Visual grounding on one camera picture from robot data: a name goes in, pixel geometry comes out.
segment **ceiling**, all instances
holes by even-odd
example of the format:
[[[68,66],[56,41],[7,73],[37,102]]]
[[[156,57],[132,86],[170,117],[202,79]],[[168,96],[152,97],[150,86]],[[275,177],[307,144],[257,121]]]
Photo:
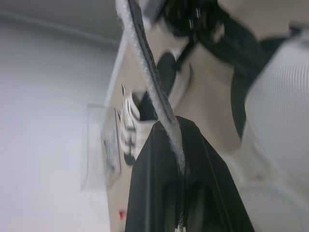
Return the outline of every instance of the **ceiling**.
[[[114,0],[0,0],[0,12],[51,23],[109,41],[120,41],[122,27]]]

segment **shoe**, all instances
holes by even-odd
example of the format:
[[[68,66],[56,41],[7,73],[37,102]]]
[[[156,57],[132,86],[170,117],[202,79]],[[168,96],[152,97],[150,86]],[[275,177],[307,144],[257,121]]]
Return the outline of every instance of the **shoe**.
[[[169,50],[157,64],[161,84],[169,97],[173,110],[179,106],[190,81],[190,65],[183,64],[180,71],[173,68],[179,51]],[[125,96],[120,115],[120,147],[127,165],[132,166],[140,154],[153,124],[158,120],[148,92],[132,91]]]

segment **red object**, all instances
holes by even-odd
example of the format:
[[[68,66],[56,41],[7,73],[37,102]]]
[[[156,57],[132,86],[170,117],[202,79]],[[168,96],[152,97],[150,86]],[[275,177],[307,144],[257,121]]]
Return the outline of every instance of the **red object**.
[[[120,220],[123,220],[126,217],[126,210],[119,210]]]

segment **white fabric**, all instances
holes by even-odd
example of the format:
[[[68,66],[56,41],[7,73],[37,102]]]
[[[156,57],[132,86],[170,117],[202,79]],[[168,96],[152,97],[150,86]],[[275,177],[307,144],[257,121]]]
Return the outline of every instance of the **white fabric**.
[[[182,173],[185,169],[185,159],[183,153],[183,141],[182,134],[179,127],[179,123],[174,116],[173,122],[169,121],[168,116],[164,110],[163,104],[160,101],[159,94],[155,88],[155,84],[152,80],[150,70],[146,61],[146,58],[143,54],[142,48],[140,47],[140,42],[138,40],[137,32],[135,31],[133,19],[130,11],[130,7],[127,0],[116,0],[116,9],[118,15],[122,18],[124,23],[125,35],[129,38],[129,42],[132,46],[132,49],[136,55],[136,58],[139,62],[140,68],[142,70],[143,76],[145,78],[147,89],[149,91],[150,98],[152,100],[154,109],[158,115],[159,120],[161,121],[163,127],[165,128],[170,143],[173,150],[176,153],[176,160],[178,161],[179,168]]]
[[[248,92],[245,109],[243,145],[253,144],[259,157],[309,193],[308,35],[281,46]],[[257,171],[263,175],[266,169],[260,165]]]
[[[309,38],[286,42],[249,90],[241,149],[224,156],[256,232],[309,231]]]

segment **white wall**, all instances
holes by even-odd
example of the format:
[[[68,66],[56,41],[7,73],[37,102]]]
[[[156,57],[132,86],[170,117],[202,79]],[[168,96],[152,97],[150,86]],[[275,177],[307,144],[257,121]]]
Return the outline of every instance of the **white wall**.
[[[1,13],[31,17],[114,41],[120,41],[122,35],[115,0],[1,0]]]
[[[117,47],[0,22],[0,231],[108,232],[105,191],[80,191],[81,157]]]

